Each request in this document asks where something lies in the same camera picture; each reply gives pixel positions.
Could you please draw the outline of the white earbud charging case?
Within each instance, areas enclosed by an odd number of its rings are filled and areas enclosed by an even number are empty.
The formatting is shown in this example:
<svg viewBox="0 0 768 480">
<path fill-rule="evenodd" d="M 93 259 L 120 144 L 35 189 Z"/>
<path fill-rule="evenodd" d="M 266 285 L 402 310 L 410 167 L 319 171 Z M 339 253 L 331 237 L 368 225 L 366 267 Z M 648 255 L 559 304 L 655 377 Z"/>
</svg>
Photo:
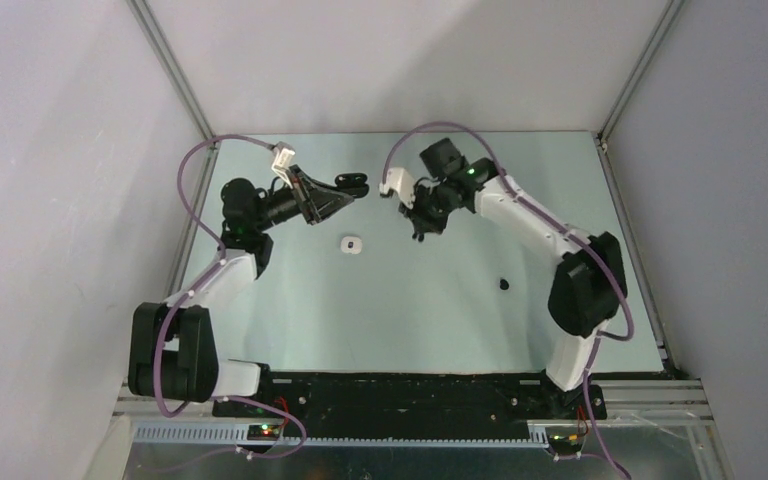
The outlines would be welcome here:
<svg viewBox="0 0 768 480">
<path fill-rule="evenodd" d="M 340 251 L 348 255 L 358 255 L 363 251 L 363 241 L 357 236 L 344 236 L 340 241 Z"/>
</svg>

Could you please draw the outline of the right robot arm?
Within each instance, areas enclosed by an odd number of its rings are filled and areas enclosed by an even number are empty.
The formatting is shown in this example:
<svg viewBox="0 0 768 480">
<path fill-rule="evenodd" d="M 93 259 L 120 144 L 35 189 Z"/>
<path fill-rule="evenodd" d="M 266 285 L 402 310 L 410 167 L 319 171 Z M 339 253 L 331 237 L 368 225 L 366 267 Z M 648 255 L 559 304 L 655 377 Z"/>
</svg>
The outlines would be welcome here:
<svg viewBox="0 0 768 480">
<path fill-rule="evenodd" d="M 379 184 L 381 196 L 398 198 L 414 240 L 442 234 L 449 216 L 465 209 L 512 233 L 548 265 L 547 308 L 561 334 L 545 369 L 552 383 L 543 388 L 541 402 L 553 417 L 570 416 L 582 403 L 578 387 L 592 367 L 597 338 L 618 312 L 630 312 L 619 240 L 609 232 L 594 236 L 562 222 L 522 190 L 493 153 L 469 162 L 444 138 L 419 157 L 430 184 L 391 164 L 385 165 Z"/>
</svg>

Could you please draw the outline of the black charging case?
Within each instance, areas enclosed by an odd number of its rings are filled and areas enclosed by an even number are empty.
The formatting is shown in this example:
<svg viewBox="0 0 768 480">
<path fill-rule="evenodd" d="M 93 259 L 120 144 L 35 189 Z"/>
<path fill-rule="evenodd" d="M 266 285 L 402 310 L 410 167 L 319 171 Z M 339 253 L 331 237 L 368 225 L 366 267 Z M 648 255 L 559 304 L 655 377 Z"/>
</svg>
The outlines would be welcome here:
<svg viewBox="0 0 768 480">
<path fill-rule="evenodd" d="M 341 190 L 368 189 L 368 177 L 364 173 L 342 173 L 335 177 L 335 186 Z"/>
</svg>

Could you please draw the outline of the aluminium frame rail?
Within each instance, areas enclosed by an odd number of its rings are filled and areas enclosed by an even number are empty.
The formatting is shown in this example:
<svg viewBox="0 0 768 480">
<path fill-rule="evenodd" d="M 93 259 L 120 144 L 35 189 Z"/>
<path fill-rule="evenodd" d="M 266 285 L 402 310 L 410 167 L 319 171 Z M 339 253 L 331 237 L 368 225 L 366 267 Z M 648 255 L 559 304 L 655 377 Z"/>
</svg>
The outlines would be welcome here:
<svg viewBox="0 0 768 480">
<path fill-rule="evenodd" d="M 667 433 L 673 427 L 687 427 L 692 432 L 715 427 L 714 417 L 702 386 L 697 381 L 620 381 L 602 380 L 604 395 L 601 405 L 607 418 L 602 428 L 653 428 Z M 271 446 L 273 441 L 257 440 L 254 433 L 266 424 L 260 418 L 218 418 L 209 415 L 207 404 L 198 404 L 180 416 L 167 419 L 153 403 L 139 400 L 120 389 L 113 420 L 127 418 L 132 422 L 136 443 L 171 443 L 195 445 Z M 310 446 L 419 446 L 419 447 L 499 447 L 539 448 L 548 445 L 548 429 L 570 427 L 571 420 L 537 419 L 528 422 L 528 436 L 516 434 L 511 439 L 401 439 L 385 434 L 373 439 L 359 434 L 312 434 Z"/>
</svg>

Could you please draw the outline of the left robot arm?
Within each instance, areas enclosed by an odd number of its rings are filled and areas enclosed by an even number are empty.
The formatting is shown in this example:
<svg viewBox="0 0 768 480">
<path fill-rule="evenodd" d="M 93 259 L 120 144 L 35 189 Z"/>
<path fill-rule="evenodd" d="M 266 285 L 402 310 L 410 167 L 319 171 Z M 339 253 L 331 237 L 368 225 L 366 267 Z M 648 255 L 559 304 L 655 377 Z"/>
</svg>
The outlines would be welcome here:
<svg viewBox="0 0 768 480">
<path fill-rule="evenodd" d="M 221 352 L 215 314 L 258 280 L 272 256 L 269 229 L 301 217 L 319 224 L 370 190 L 363 173 L 342 173 L 331 184 L 296 165 L 280 189 L 257 188 L 245 178 L 220 191 L 222 230 L 211 263 L 188 286 L 133 313 L 127 385 L 142 397 L 202 403 L 237 396 L 252 416 L 276 403 L 275 388 L 261 380 L 261 364 Z"/>
</svg>

